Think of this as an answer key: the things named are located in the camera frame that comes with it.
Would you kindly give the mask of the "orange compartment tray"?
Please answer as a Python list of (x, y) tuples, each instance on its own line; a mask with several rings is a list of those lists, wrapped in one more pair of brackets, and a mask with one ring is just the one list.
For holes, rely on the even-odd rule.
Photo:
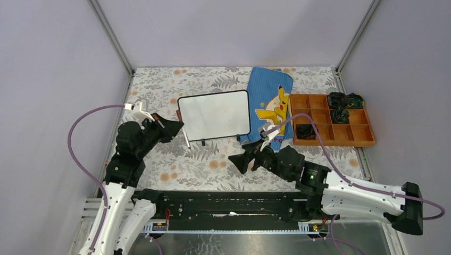
[[(333, 124), (326, 94), (292, 94), (291, 113), (307, 114), (313, 120), (319, 132), (315, 140), (299, 140), (296, 135), (293, 142), (297, 146), (319, 146), (322, 139), (325, 146), (369, 147), (375, 144), (370, 119), (366, 109), (348, 109), (349, 124)], [(311, 124), (307, 117), (300, 116), (293, 120), (293, 131), (297, 124)]]

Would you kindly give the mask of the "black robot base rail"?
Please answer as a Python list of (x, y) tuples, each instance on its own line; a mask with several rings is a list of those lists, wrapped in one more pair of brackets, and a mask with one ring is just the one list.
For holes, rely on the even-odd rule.
[(143, 202), (156, 205), (155, 214), (140, 225), (141, 230), (162, 233), (185, 232), (293, 232), (307, 222), (309, 232), (326, 232), (334, 215), (345, 218), (392, 221), (403, 206), (376, 199), (368, 206), (333, 196), (323, 205), (319, 197), (299, 192), (182, 192), (144, 189), (126, 199), (120, 218), (141, 217)]

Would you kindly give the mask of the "white whiteboard marker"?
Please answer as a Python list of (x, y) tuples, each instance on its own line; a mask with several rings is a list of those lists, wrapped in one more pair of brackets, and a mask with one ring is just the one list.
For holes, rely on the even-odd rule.
[[(176, 114), (177, 114), (178, 120), (179, 120), (180, 122), (183, 122), (182, 116), (181, 116), (181, 112), (180, 112), (179, 109), (176, 110)], [(182, 134), (183, 134), (183, 137), (184, 137), (184, 139), (185, 139), (187, 148), (188, 148), (188, 149), (191, 149), (191, 145), (190, 145), (190, 142), (189, 142), (189, 139), (188, 139), (188, 136), (187, 136), (187, 133), (186, 133), (186, 130), (185, 130), (185, 127), (184, 127), (184, 126), (182, 127)]]

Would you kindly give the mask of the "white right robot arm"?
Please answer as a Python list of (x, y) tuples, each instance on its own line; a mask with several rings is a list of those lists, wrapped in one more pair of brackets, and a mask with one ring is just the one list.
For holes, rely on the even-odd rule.
[(307, 196), (305, 212), (310, 218), (318, 219), (322, 215), (369, 218), (390, 224), (405, 234), (423, 234), (423, 206), (417, 184), (391, 186), (342, 178), (326, 166), (306, 161), (291, 146), (275, 152), (262, 143), (245, 144), (242, 154), (228, 159), (242, 174), (253, 162), (253, 171), (263, 167), (287, 182), (294, 182), (295, 188)]

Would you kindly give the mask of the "black orange cloth roll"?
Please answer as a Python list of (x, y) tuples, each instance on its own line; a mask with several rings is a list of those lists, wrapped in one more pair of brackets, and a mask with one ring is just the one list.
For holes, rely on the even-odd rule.
[(297, 124), (295, 128), (296, 138), (299, 140), (315, 140), (316, 133), (310, 124)]

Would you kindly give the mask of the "dark patterned cloth roll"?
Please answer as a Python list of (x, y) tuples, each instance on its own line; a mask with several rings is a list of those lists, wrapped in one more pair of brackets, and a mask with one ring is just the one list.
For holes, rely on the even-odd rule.
[(330, 111), (333, 124), (349, 124), (349, 111), (346, 108), (335, 108)]
[(364, 109), (364, 99), (362, 96), (350, 93), (347, 95), (348, 98), (348, 109)]
[(327, 95), (327, 102), (331, 109), (347, 108), (349, 98), (342, 92), (331, 92)]

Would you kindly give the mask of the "white whiteboard black frame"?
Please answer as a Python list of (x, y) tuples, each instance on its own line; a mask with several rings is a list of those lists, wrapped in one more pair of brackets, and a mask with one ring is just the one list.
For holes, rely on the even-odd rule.
[(190, 142), (240, 137), (251, 131), (246, 90), (180, 97), (178, 108)]

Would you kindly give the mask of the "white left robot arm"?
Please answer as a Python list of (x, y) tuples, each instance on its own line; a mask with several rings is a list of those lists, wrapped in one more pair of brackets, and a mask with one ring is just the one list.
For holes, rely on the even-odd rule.
[(157, 113), (141, 123), (128, 121), (119, 126), (115, 154), (102, 184), (104, 200), (79, 254), (126, 254), (145, 224), (164, 214), (164, 202), (158, 192), (153, 192), (150, 198), (139, 198), (124, 218), (146, 168), (145, 156), (158, 143), (171, 142), (183, 126), (183, 122), (166, 120)]

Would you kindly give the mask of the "blue Pikachu cloth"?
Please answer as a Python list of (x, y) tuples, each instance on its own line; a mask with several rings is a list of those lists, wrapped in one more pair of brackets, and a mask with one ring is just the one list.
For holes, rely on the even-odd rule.
[(269, 123), (279, 125), (290, 114), (290, 94), (293, 78), (280, 70), (255, 67), (247, 86), (250, 113), (250, 133), (243, 137), (249, 143), (261, 138), (258, 128)]

